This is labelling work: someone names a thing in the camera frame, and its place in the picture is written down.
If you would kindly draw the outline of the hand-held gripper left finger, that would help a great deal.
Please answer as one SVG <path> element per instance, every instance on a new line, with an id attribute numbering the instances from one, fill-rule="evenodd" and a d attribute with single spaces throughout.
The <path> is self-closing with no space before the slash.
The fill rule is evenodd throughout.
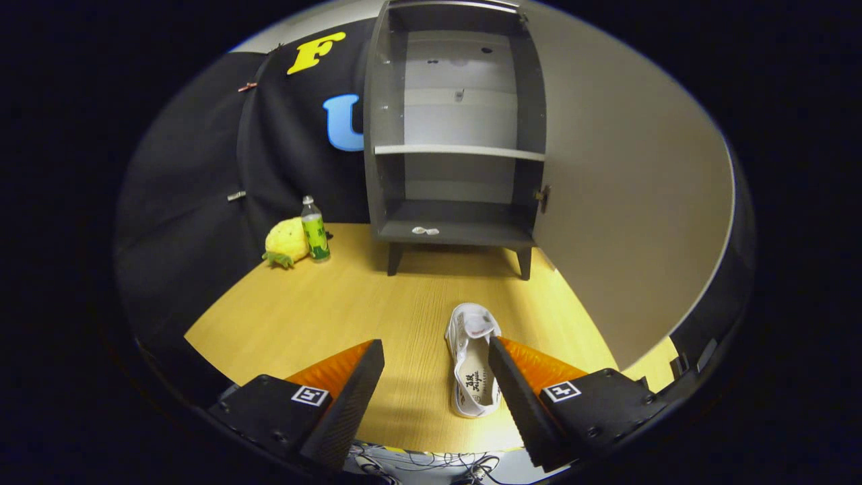
<path id="1" fill-rule="evenodd" d="M 290 377 L 258 375 L 207 414 L 279 464 L 340 472 L 384 367 L 384 345 L 370 339 Z"/>

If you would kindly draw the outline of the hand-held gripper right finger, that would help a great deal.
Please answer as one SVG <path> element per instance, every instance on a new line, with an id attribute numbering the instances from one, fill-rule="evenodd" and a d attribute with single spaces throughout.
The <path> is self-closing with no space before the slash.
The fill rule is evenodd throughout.
<path id="1" fill-rule="evenodd" d="M 505 337 L 490 338 L 488 362 L 532 464 L 545 472 L 606 458 L 670 406 L 615 369 L 588 373 Z"/>

